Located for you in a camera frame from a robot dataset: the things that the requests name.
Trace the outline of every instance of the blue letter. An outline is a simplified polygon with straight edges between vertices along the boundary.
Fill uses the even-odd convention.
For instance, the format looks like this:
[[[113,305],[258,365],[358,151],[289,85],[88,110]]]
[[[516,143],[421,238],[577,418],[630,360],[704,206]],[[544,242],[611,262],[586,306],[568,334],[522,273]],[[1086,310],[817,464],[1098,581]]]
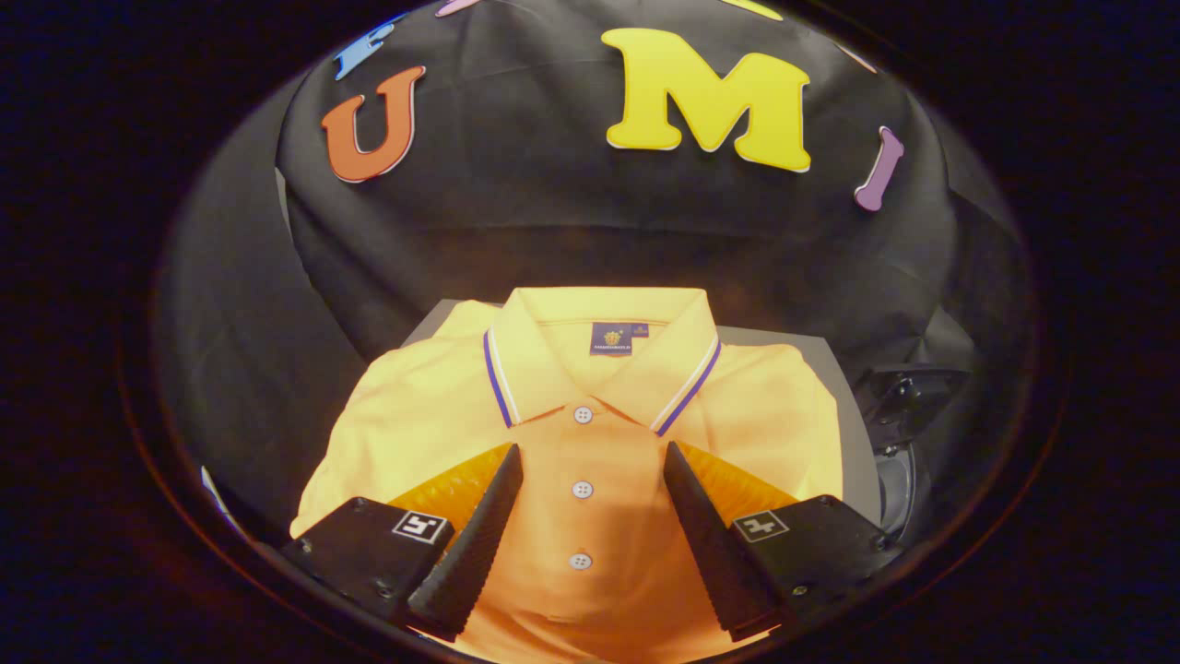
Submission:
[[[335,58],[336,60],[340,60],[340,73],[336,74],[336,80],[348,75],[348,72],[356,68],[356,65],[363,63],[366,58],[375,53],[376,50],[385,44],[384,41],[378,40],[393,32],[393,24],[401,19],[401,17],[405,17],[406,13],[398,14],[396,17],[376,26],[373,32],[358,39],[356,41],[353,41],[347,48],[341,51]]]

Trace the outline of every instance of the black background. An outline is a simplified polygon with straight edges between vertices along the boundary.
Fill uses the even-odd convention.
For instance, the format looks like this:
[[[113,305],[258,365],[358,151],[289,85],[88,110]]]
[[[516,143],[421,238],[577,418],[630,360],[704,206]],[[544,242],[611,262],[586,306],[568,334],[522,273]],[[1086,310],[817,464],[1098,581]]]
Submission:
[[[986,544],[814,660],[1168,659],[1176,12],[828,5],[923,65],[916,80],[995,165],[1045,277],[1071,387],[1053,454]],[[361,658],[237,576],[164,500],[124,420],[114,329],[120,297],[144,294],[166,219],[218,140],[289,75],[400,8],[7,12],[5,301],[15,308],[5,318],[18,344],[4,395],[17,418],[6,416],[2,541],[18,660]],[[822,25],[865,44],[851,22]]]

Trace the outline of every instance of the shirt collar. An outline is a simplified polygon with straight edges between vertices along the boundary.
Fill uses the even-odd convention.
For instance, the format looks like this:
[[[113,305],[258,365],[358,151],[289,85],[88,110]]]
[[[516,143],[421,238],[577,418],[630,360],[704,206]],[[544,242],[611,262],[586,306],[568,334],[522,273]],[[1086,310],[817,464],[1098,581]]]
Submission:
[[[622,360],[607,382],[583,392],[540,326],[592,320],[666,327],[642,353]],[[699,288],[517,288],[484,335],[492,393],[507,427],[591,396],[662,436],[703,386],[720,351],[708,296]]]

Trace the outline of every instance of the clothing label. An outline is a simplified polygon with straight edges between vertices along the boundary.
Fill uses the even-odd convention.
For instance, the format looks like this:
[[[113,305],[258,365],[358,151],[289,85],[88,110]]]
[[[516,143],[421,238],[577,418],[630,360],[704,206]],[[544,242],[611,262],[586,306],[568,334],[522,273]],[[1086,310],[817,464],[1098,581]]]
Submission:
[[[631,355],[630,322],[595,322],[590,334],[590,355]]]

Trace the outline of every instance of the shirt sleeve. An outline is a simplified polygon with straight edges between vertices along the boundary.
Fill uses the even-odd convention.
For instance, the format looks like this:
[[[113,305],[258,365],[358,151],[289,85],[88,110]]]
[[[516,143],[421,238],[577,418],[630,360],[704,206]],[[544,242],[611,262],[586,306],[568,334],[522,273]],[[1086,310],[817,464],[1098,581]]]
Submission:
[[[426,340],[369,366],[303,489],[293,538],[354,497],[388,502],[477,454],[461,446],[438,449],[438,441],[454,434],[447,429],[452,421],[437,414],[453,383],[447,375],[455,346]]]
[[[709,452],[799,500],[844,495],[835,399],[794,347],[727,347],[702,390]]]

